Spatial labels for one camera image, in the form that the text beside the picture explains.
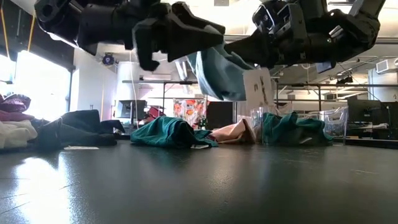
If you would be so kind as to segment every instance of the desk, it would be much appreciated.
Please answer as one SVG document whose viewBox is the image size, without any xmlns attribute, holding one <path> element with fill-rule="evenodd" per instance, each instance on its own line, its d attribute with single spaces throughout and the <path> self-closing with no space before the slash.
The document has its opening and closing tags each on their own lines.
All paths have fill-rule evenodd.
<svg viewBox="0 0 398 224">
<path fill-rule="evenodd" d="M 131 146 L 0 155 L 0 223 L 395 223 L 398 151 Z"/>
</svg>

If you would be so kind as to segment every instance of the computer monitor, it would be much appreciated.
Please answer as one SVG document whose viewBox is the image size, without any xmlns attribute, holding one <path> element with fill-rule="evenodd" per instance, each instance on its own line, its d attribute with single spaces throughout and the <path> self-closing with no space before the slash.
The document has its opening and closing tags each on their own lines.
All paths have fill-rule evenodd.
<svg viewBox="0 0 398 224">
<path fill-rule="evenodd" d="M 137 100 L 137 112 L 136 114 L 136 101 L 135 100 L 120 100 L 117 108 L 116 118 L 131 118 L 133 114 L 133 118 L 142 120 L 146 112 L 144 111 L 147 106 L 147 102 L 145 100 Z"/>
<path fill-rule="evenodd" d="M 145 107 L 147 106 L 147 102 L 145 100 L 137 100 L 137 110 L 136 110 L 136 101 L 132 101 L 132 113 L 134 114 L 133 118 L 136 118 L 137 120 L 143 120 L 145 118 L 145 115 L 147 114 L 145 112 Z"/>
<path fill-rule="evenodd" d="M 223 128 L 234 123 L 233 102 L 210 102 L 206 110 L 207 129 Z"/>
<path fill-rule="evenodd" d="M 348 121 L 385 123 L 382 115 L 381 102 L 378 100 L 348 99 Z"/>
</svg>

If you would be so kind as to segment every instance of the pink cloth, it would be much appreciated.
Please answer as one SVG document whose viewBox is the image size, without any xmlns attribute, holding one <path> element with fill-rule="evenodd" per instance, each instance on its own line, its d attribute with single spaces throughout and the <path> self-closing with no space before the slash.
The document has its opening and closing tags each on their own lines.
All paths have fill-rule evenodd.
<svg viewBox="0 0 398 224">
<path fill-rule="evenodd" d="M 211 135 L 220 144 L 254 144 L 255 138 L 250 125 L 245 119 L 236 124 L 214 130 Z"/>
<path fill-rule="evenodd" d="M 20 112 L 5 112 L 0 110 L 0 121 L 30 121 L 34 118 L 34 116 L 23 114 Z"/>
</svg>

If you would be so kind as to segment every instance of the black robotic arm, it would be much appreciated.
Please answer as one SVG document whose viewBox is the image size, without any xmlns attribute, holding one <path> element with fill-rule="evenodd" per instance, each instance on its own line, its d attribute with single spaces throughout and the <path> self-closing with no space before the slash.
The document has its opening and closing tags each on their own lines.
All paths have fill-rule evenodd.
<svg viewBox="0 0 398 224">
<path fill-rule="evenodd" d="M 253 35 L 225 49 L 263 67 L 318 63 L 323 72 L 373 47 L 384 2 L 356 0 L 344 14 L 328 12 L 326 0 L 268 0 L 252 17 Z M 225 33 L 225 27 L 195 17 L 184 2 L 38 0 L 35 11 L 44 31 L 93 55 L 100 42 L 135 47 L 140 66 L 151 71 L 159 65 L 153 52 L 166 53 L 171 62 L 223 43 Z"/>
</svg>

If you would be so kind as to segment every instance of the ceiling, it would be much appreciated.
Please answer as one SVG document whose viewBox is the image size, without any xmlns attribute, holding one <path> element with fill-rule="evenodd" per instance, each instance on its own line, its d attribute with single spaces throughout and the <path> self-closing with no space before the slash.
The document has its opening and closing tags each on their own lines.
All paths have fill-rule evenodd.
<svg viewBox="0 0 398 224">
<path fill-rule="evenodd" d="M 14 1 L 21 8 L 29 13 L 33 13 L 33 5 L 35 0 L 11 0 Z M 173 3 L 176 0 L 162 0 L 163 2 Z M 251 22 L 251 16 L 257 9 L 258 0 L 230 0 L 228 7 L 214 6 L 215 1 L 218 0 L 186 0 L 190 9 L 194 15 L 202 17 L 204 19 L 211 20 L 213 22 L 223 24 L 227 28 L 227 34 L 239 34 L 245 35 L 253 32 L 253 24 Z M 329 6 L 329 10 L 334 7 L 338 7 L 342 11 L 348 12 L 349 6 Z M 344 63 L 342 66 L 338 65 L 335 69 L 327 71 L 322 74 L 318 74 L 314 67 L 310 67 L 308 70 L 304 69 L 301 65 L 293 66 L 289 68 L 276 67 L 272 70 L 274 75 L 283 75 L 280 77 L 282 83 L 294 83 L 294 82 L 324 82 L 330 80 L 330 77 L 335 77 L 337 73 L 340 73 L 344 69 L 355 68 L 358 73 L 366 73 L 367 69 L 374 68 L 374 62 L 378 62 L 382 56 L 398 57 L 398 45 L 395 44 L 398 41 L 398 6 L 396 0 L 387 0 L 384 8 L 379 16 L 382 27 L 379 33 L 380 37 L 388 37 L 392 39 L 393 43 L 376 44 L 371 50 L 359 55 L 352 59 L 360 59 L 362 62 Z M 97 60 L 101 60 L 105 52 L 113 52 L 116 60 L 119 61 L 132 61 L 136 62 L 137 58 L 135 53 L 126 51 L 123 46 L 118 45 L 105 45 L 100 44 L 98 47 Z M 143 72 L 145 77 L 155 77 L 156 75 L 165 75 L 176 72 L 174 63 L 167 63 L 166 55 L 154 54 L 155 60 L 160 60 L 160 68 L 153 72 Z"/>
</svg>

